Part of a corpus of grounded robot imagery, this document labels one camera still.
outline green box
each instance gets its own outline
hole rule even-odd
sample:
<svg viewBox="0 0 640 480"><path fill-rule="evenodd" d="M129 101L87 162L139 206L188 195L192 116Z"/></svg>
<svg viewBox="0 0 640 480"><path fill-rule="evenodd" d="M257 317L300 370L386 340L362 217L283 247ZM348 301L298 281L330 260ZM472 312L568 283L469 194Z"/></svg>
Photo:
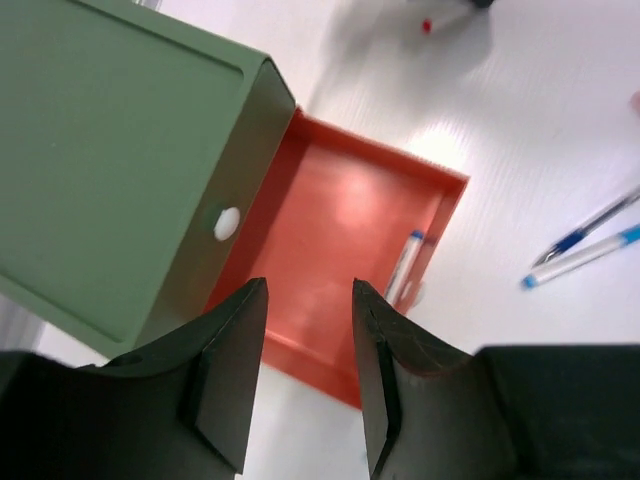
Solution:
<svg viewBox="0 0 640 480"><path fill-rule="evenodd" d="M106 356L196 317L295 102L269 57L127 0L0 6L0 291Z"/></svg>

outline white table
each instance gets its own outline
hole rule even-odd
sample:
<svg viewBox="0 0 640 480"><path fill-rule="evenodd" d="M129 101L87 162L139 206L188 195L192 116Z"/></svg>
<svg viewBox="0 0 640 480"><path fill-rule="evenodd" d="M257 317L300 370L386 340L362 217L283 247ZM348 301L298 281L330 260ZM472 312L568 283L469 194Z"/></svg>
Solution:
<svg viewBox="0 0 640 480"><path fill-rule="evenodd" d="M637 0L497 0L426 37L382 0L163 0L161 11L273 55L309 113L470 175L410 318L485 344L640 341L640 247L538 290L519 279L640 183ZM640 220L640 205L593 240ZM41 351L59 351L48 327ZM365 479L360 413L267 367L245 479Z"/></svg>

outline blue pen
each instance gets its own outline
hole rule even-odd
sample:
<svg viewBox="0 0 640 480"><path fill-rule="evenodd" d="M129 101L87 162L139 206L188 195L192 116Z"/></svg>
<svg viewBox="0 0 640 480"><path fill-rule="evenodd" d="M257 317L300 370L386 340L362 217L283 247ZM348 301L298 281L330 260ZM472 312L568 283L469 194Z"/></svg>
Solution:
<svg viewBox="0 0 640 480"><path fill-rule="evenodd" d="M537 287L563 273L575 270L586 263L592 262L596 258L624 248L639 240L640 223L635 227L624 230L617 235L602 240L576 253L534 267L531 273L522 280L522 286L526 289Z"/></svg>
<svg viewBox="0 0 640 480"><path fill-rule="evenodd" d="M582 225L580 225L578 228L576 228L569 235L567 235L558 243L553 245L549 250L544 252L544 254L540 256L540 258L536 260L533 266L537 267L539 265L542 265L548 262L549 260L556 258L559 255L562 255L564 252L569 250L575 244L584 240L584 238L587 235L593 232L596 228L598 228L604 222L609 220L614 215L620 213L622 210L624 210L628 206L634 204L639 199L640 199L640 186L637 186L634 190L629 192L627 195L616 200L614 203L612 203L605 209L598 212L596 215L594 215L589 220L587 220Z"/></svg>

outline pen grip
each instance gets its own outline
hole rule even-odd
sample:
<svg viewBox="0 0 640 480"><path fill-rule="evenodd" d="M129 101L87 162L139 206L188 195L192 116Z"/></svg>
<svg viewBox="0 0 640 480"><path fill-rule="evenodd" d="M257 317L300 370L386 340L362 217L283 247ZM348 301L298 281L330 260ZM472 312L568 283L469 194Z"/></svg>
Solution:
<svg viewBox="0 0 640 480"><path fill-rule="evenodd" d="M584 237L586 237L586 236L587 236L586 230L584 230L584 229L576 230L575 232L567 235L562 240L560 240L558 243L556 243L556 248L560 252L566 252L571 247L573 247L575 244L577 244L577 243L581 242L582 240L584 240Z"/></svg>

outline drawer knob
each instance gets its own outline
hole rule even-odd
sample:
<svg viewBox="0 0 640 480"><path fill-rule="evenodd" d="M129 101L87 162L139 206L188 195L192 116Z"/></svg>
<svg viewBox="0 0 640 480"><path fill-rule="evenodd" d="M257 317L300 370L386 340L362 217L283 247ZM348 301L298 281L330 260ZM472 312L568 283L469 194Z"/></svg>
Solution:
<svg viewBox="0 0 640 480"><path fill-rule="evenodd" d="M240 225L240 210L236 207L225 208L213 227L213 235L216 240L224 242L233 235Z"/></svg>

